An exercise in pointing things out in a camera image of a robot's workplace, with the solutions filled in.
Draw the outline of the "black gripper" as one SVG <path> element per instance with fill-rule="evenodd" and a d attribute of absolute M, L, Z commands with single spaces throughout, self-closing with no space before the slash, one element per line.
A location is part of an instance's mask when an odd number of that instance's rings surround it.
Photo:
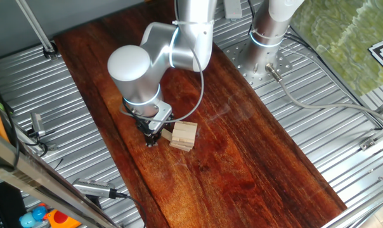
<path fill-rule="evenodd" d="M 153 133 L 153 131 L 149 129 L 148 124 L 149 121 L 136 121 L 137 129 L 145 135 L 146 146 L 151 148 L 152 146 L 157 145 L 157 141 L 161 138 L 162 132 Z"/>

